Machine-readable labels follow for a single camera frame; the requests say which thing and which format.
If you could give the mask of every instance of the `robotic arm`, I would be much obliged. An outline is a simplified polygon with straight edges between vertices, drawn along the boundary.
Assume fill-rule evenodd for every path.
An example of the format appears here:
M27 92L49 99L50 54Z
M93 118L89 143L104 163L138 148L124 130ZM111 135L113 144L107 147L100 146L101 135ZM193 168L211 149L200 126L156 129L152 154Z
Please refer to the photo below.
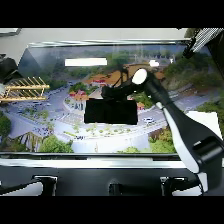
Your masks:
M119 87L103 87L102 97L121 100L134 91L144 91L163 111L172 132L176 151L186 168L198 176L203 192L218 187L222 178L223 141L209 128L179 110L159 80L145 69L139 69ZM190 190L192 186L184 189L185 192Z

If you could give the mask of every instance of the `white circular cap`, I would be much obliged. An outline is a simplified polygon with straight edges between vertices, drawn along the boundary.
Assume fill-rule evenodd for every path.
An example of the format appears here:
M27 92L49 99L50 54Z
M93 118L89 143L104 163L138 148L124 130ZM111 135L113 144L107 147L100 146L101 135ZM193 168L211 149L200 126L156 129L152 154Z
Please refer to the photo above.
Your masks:
M147 78L147 71L143 68L139 69L133 76L132 82L136 85L142 84Z

